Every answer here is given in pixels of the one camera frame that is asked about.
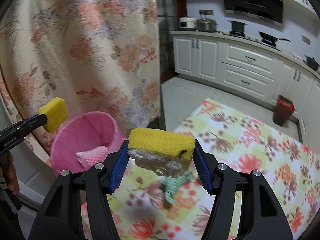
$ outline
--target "human hand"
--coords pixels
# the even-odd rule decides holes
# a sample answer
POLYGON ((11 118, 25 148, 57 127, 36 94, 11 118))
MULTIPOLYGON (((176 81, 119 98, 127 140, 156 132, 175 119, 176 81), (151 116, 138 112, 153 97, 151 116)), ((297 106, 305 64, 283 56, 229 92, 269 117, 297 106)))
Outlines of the human hand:
POLYGON ((11 152, 8 152, 7 157, 8 157, 7 185, 9 190, 11 190, 14 195, 17 195, 20 191, 20 187, 18 183, 16 169, 13 165, 13 156, 11 152))

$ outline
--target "green textured rag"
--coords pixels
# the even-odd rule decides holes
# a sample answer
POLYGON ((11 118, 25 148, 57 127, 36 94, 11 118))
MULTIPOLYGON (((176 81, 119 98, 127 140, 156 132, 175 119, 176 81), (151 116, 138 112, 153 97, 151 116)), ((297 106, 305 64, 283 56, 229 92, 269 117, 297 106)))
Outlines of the green textured rag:
POLYGON ((174 195, 177 191, 182 187, 183 184, 186 184, 191 181, 193 174, 191 171, 187 171, 182 176, 178 176, 177 178, 164 177, 161 182, 161 186, 164 190, 164 198, 170 204, 174 204, 176 201, 174 199, 174 195))

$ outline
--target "tiled floor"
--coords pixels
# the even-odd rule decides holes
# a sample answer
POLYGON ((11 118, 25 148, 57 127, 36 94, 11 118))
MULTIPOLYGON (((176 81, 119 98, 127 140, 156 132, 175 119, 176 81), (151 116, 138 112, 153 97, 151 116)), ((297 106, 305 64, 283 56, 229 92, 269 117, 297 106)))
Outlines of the tiled floor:
POLYGON ((272 111, 255 103, 226 93, 224 91, 198 84, 189 80, 174 77, 161 85, 164 103, 164 116, 167 130, 174 130, 180 122, 188 117, 206 98, 230 106, 233 109, 262 121, 280 132, 298 140, 297 125, 287 121, 280 127, 272 121, 272 111))

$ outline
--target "brown trash can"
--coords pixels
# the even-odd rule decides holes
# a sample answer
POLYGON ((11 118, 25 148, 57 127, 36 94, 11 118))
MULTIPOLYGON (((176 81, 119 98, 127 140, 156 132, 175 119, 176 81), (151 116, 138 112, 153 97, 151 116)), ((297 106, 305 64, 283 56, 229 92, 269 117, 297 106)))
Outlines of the brown trash can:
POLYGON ((276 109, 273 112, 272 120, 275 124, 283 126, 285 121, 294 112, 294 105, 291 100, 279 95, 276 109))

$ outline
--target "electrical outlet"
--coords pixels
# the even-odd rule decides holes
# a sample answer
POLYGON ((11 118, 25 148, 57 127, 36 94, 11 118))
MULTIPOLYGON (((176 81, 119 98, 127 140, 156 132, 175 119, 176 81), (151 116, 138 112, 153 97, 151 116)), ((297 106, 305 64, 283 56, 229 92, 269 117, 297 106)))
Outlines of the electrical outlet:
POLYGON ((213 15, 213 10, 199 10, 199 14, 203 14, 203 15, 213 15))
POLYGON ((308 45, 311 44, 310 39, 308 39, 307 37, 305 37, 305 36, 303 36, 303 35, 302 35, 302 40, 303 40, 306 44, 308 44, 308 45))

